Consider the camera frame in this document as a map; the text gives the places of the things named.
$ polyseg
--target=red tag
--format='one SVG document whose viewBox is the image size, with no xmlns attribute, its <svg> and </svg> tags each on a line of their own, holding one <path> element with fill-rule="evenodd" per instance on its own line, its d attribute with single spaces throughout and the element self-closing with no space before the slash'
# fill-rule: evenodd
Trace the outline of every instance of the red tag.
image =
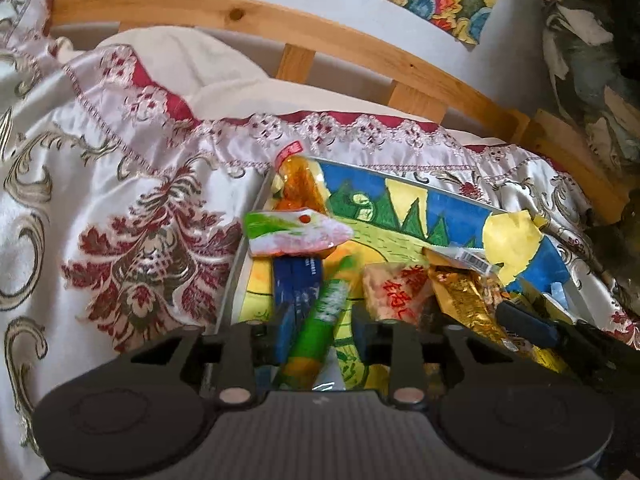
<svg viewBox="0 0 640 480">
<path fill-rule="evenodd" d="M 291 144 L 288 144 L 287 146 L 282 148 L 280 150 L 280 153 L 278 153 L 278 155 L 276 156 L 276 162 L 275 162 L 276 171 L 280 169 L 280 166 L 282 166 L 282 163 L 285 160 L 287 160 L 291 155 L 302 153 L 303 150 L 304 148 L 302 147 L 302 144 L 300 143 L 299 140 L 296 140 L 295 142 L 292 142 Z"/>
</svg>

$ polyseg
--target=ribbed gray surface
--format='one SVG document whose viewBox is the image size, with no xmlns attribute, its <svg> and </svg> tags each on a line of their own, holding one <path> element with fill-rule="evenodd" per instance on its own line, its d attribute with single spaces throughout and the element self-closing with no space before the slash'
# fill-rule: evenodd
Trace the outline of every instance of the ribbed gray surface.
<svg viewBox="0 0 640 480">
<path fill-rule="evenodd" d="M 455 455 L 427 418 L 388 408 L 374 392 L 274 392 L 254 410 L 223 415 L 191 456 L 145 480 L 506 478 Z M 597 479 L 587 469 L 563 477 Z"/>
</svg>

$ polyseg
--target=green tree drawing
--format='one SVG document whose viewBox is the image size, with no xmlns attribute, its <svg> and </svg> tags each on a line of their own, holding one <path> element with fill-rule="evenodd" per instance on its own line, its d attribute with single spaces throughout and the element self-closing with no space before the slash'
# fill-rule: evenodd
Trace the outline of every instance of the green tree drawing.
<svg viewBox="0 0 640 480">
<path fill-rule="evenodd" d="M 331 193 L 328 202 L 334 215 L 341 216 L 342 218 L 356 219 L 360 208 L 351 201 L 352 194 L 353 188 L 349 180 L 343 181 L 340 187 L 334 193 Z"/>
<path fill-rule="evenodd" d="M 444 221 L 444 216 L 438 216 L 438 221 L 429 233 L 427 241 L 432 245 L 449 247 L 449 235 L 447 235 L 447 224 Z"/>
<path fill-rule="evenodd" d="M 416 198 L 402 223 L 402 232 L 424 240 L 424 231 L 420 222 L 420 199 Z"/>
<path fill-rule="evenodd" d="M 375 210 L 371 223 L 378 227 L 398 232 L 400 230 L 400 222 L 398 221 L 398 215 L 396 214 L 394 205 L 391 203 L 391 195 L 386 187 L 385 192 L 373 205 Z"/>
</svg>

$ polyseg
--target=gold foil packet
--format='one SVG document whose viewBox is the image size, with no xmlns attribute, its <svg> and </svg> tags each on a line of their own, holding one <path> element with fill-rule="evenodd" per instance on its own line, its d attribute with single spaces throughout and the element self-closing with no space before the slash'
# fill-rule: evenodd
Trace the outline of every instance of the gold foil packet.
<svg viewBox="0 0 640 480">
<path fill-rule="evenodd" d="M 429 277 L 433 283 L 440 309 L 475 333 L 510 351 L 518 352 L 538 364 L 558 373 L 568 367 L 550 349 L 541 349 L 515 334 L 508 333 L 495 320 L 495 308 L 510 297 L 495 275 L 486 278 L 465 269 L 462 264 L 425 248 L 422 251 L 430 263 Z"/>
<path fill-rule="evenodd" d="M 494 343 L 517 351 L 506 332 L 489 316 L 474 274 L 472 270 L 429 267 L 441 311 Z"/>
</svg>

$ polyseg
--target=barcode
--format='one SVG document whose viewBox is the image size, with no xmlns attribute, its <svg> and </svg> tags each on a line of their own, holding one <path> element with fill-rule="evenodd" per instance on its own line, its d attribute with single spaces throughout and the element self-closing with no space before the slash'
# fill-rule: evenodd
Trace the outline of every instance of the barcode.
<svg viewBox="0 0 640 480">
<path fill-rule="evenodd" d="M 478 256 L 476 256 L 475 254 L 469 251 L 465 251 L 464 249 L 458 251 L 458 254 L 456 255 L 456 259 L 460 262 L 467 264 L 473 270 L 479 272 L 482 275 L 489 274 L 494 267 L 488 261 L 485 261 L 482 258 L 479 258 Z"/>
<path fill-rule="evenodd" d="M 513 342 L 509 341 L 508 339 L 502 339 L 502 344 L 507 347 L 507 350 L 511 350 L 512 352 L 517 352 L 518 351 L 518 347 L 516 345 L 514 345 Z"/>
</svg>

